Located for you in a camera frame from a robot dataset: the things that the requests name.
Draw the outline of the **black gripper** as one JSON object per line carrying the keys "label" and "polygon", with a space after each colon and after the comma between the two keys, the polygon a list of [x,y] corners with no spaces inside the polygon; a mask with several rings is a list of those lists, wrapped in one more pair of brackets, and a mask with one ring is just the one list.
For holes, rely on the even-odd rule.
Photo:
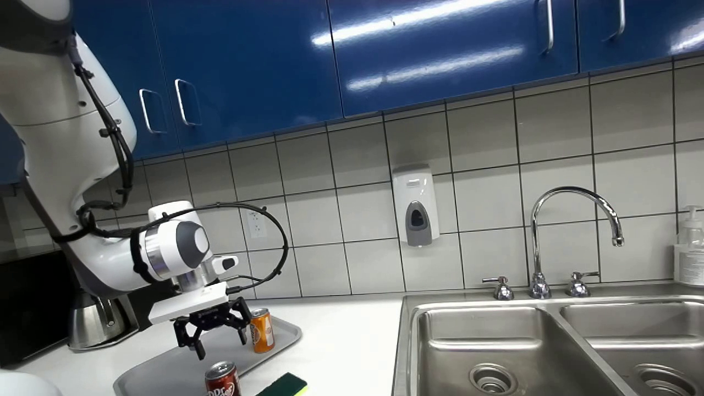
{"label": "black gripper", "polygon": [[203,361],[208,356],[201,343],[203,331],[232,325],[238,331],[241,343],[246,343],[246,325],[252,324],[252,318],[253,314],[246,299],[238,298],[234,301],[179,317],[174,321],[177,343],[179,348],[190,348],[198,356],[198,361]]}

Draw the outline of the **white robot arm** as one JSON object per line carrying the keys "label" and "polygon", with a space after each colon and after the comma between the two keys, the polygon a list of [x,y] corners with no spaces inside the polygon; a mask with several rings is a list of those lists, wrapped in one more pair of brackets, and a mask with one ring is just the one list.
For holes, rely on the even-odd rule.
{"label": "white robot arm", "polygon": [[93,295],[197,273],[211,259],[198,210],[168,202],[134,229],[102,229],[134,181],[134,118],[73,25],[70,0],[0,0],[0,115],[25,151],[22,185]]}

